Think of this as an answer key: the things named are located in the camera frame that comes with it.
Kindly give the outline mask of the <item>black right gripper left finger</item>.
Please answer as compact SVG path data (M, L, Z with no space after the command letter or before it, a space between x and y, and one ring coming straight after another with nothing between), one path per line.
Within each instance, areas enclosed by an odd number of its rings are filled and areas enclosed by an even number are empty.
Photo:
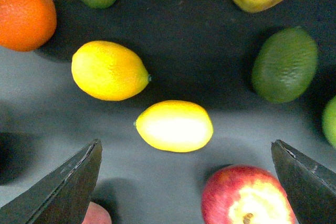
M101 160L101 141L94 140L2 206L1 223L82 223Z

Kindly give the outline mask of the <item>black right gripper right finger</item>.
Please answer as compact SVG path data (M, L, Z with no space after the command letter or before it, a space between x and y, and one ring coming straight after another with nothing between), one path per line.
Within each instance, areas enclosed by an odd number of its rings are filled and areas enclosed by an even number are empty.
M272 161L299 223L335 223L335 172L282 140Z

